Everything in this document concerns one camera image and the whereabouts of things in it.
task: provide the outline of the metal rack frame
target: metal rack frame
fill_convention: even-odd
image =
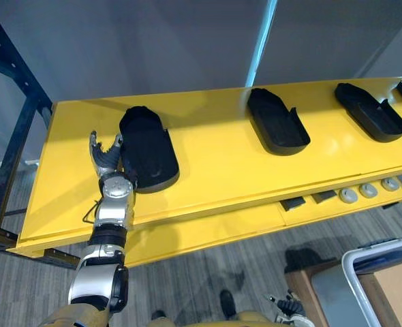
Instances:
[[[43,257],[36,259],[31,259],[6,251],[11,247],[16,246],[18,235],[1,228],[3,218],[9,214],[13,215],[16,213],[25,212],[23,209],[12,211],[10,213],[5,212],[10,190],[16,174],[16,169],[18,167],[22,150],[24,148],[35,112],[37,111],[41,114],[45,125],[48,128],[52,114],[52,102],[43,88],[40,86],[39,82],[36,80],[35,76],[27,67],[27,64],[22,59],[13,43],[10,41],[1,24],[0,74],[11,78],[26,97],[0,167],[0,252],[43,262],[45,264],[52,264],[55,266],[74,269],[79,261],[79,258],[56,249],[47,249],[45,250]]]

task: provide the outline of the cable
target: cable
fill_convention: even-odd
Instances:
[[[98,201],[95,200],[95,204],[92,206],[92,208],[90,208],[90,209],[87,211],[86,215],[84,215],[83,218],[82,218],[82,221],[83,221],[84,223],[93,223],[93,221],[87,220],[87,217],[89,216],[89,214],[92,212],[93,209],[95,209],[95,211],[94,211],[94,213],[93,213],[93,216],[96,217],[98,206],[101,204],[102,201],[103,201],[103,197],[101,197]]]

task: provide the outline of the person's foot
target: person's foot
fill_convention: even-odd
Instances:
[[[153,312],[153,314],[151,315],[151,320],[156,320],[158,318],[165,318],[166,314],[165,311],[163,310],[156,310]]]
[[[219,298],[221,299],[222,312],[229,320],[236,315],[236,305],[234,304],[233,295],[229,290],[222,290]]]

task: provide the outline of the robotic hand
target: robotic hand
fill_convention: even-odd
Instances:
[[[286,300],[278,300],[271,294],[265,294],[263,297],[275,303],[284,314],[277,315],[275,322],[295,327],[315,327],[315,324],[305,316],[304,306],[293,291],[288,290]]]
[[[124,266],[128,222],[133,216],[134,188],[118,171],[122,136],[106,151],[89,137],[89,150],[99,179],[102,199],[95,212],[92,236],[84,249],[69,289],[69,305],[53,313],[40,326],[107,326],[113,313],[127,304],[128,269]]]

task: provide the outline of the wooden table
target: wooden table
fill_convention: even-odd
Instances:
[[[376,99],[389,99],[402,117],[400,78],[349,80]],[[147,106],[170,132],[179,180],[153,194],[137,194],[126,264],[169,258],[196,249],[319,221],[402,200],[402,187],[383,189],[380,179],[402,174],[402,137],[371,139],[337,102],[338,80],[265,86],[298,115],[311,143],[290,156],[267,153],[249,121],[250,89],[135,95],[59,102],[40,159],[15,253],[40,257],[50,247],[89,239],[82,221],[99,199],[89,157],[89,133],[104,148],[119,131],[127,108]],[[379,195],[345,204],[316,204],[310,194],[371,181]],[[278,201],[304,196],[284,211]]]

